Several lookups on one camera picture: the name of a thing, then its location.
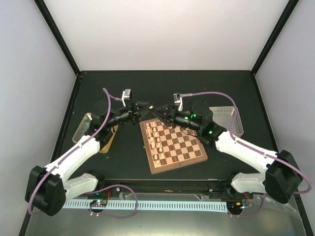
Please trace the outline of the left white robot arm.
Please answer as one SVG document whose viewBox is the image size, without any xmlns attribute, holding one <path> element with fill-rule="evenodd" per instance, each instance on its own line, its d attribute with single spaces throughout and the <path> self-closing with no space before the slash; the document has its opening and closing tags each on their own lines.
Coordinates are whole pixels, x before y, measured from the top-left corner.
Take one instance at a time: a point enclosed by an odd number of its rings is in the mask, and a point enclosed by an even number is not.
<svg viewBox="0 0 315 236">
<path fill-rule="evenodd" d="M 71 149 L 45 167 L 35 166 L 31 170 L 25 194 L 29 206 L 54 216 L 67 201 L 82 194 L 101 196 L 106 185 L 99 175 L 91 172 L 76 178 L 71 175 L 90 157 L 109 149 L 119 125 L 139 123 L 152 107 L 150 101 L 130 100 L 120 109 L 92 114 L 88 129 Z"/>
</svg>

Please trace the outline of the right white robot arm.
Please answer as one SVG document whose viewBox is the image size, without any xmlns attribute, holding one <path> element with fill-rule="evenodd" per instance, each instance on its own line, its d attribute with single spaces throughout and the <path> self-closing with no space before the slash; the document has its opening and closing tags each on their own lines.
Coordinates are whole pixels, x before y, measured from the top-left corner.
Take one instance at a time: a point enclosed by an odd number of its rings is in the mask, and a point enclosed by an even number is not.
<svg viewBox="0 0 315 236">
<path fill-rule="evenodd" d="M 213 112 L 204 101 L 195 102 L 189 112 L 175 104 L 152 108 L 152 113 L 167 126 L 194 130 L 205 145 L 229 154 L 257 170 L 256 174 L 236 174 L 224 185 L 224 193 L 236 198 L 243 192 L 265 193 L 275 201 L 286 204 L 304 177 L 293 155 L 282 150 L 266 150 L 231 134 L 213 121 Z"/>
</svg>

